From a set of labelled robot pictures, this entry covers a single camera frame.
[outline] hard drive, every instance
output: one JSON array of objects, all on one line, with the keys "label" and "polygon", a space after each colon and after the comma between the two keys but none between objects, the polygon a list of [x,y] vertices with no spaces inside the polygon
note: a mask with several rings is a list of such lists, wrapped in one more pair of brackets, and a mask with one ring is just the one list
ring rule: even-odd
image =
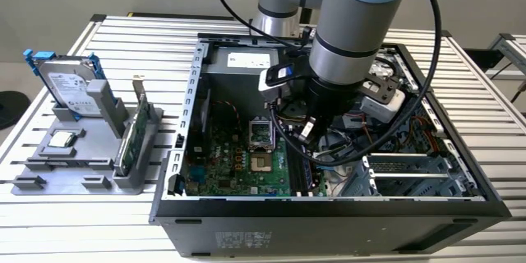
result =
[{"label": "hard drive", "polygon": [[71,109],[79,117],[102,117],[95,100],[86,93],[93,79],[106,79],[99,58],[94,54],[73,57],[55,52],[32,53],[31,49],[26,50],[26,61],[35,75],[41,76],[57,104]]}]

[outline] power supply label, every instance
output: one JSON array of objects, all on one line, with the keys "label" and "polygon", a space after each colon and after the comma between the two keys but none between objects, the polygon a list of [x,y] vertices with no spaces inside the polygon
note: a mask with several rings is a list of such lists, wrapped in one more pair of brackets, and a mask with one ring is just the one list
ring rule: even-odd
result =
[{"label": "power supply label", "polygon": [[229,54],[229,67],[237,68],[261,68],[271,67],[270,54],[251,54],[249,52],[231,52]]},{"label": "power supply label", "polygon": [[215,232],[219,249],[267,249],[273,232]]}]

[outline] aluminum extrusion table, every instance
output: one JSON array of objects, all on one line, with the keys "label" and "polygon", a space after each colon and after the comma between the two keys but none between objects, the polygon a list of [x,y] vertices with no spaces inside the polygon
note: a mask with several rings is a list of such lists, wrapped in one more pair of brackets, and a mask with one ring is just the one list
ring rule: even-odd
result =
[{"label": "aluminum extrusion table", "polygon": [[[226,20],[106,17],[89,23],[70,55],[95,52],[115,95],[137,103],[134,75],[145,76],[149,100],[165,109],[147,172],[137,196],[14,196],[0,183],[0,257],[3,262],[174,262],[181,259],[162,227],[149,225],[161,161],[174,142],[197,34],[247,34]],[[390,30],[386,42],[408,46],[425,75],[433,32]],[[512,210],[513,218],[430,256],[397,260],[430,263],[526,262],[526,122],[452,37],[442,39],[433,81],[440,102]],[[55,116],[46,89],[0,146],[0,180],[23,170]],[[384,262],[393,256],[214,259],[251,262]]]}]

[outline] white plastic part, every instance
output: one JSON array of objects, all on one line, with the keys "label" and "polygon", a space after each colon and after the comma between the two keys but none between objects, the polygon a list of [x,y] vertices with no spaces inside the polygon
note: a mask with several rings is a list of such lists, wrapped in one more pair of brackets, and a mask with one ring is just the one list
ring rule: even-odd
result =
[{"label": "white plastic part", "polygon": [[401,90],[394,92],[394,96],[389,104],[382,104],[366,96],[362,100],[361,110],[381,122],[389,123],[393,117],[396,117],[397,112],[401,110],[405,99],[406,94]]}]

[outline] gray 3d-printed holder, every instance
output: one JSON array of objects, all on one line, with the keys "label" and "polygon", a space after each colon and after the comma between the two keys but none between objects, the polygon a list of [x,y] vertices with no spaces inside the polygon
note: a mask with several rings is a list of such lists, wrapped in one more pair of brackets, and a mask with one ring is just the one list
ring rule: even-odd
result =
[{"label": "gray 3d-printed holder", "polygon": [[[55,105],[57,120],[34,157],[26,162],[23,174],[12,182],[15,195],[137,195],[142,192],[163,110],[150,104],[138,162],[127,176],[118,176],[114,164],[135,110],[126,108],[121,99],[114,104],[106,80],[93,80],[87,93],[95,99],[103,117],[83,117],[77,121],[70,109]],[[70,147],[49,146],[59,131],[75,134]]]}]

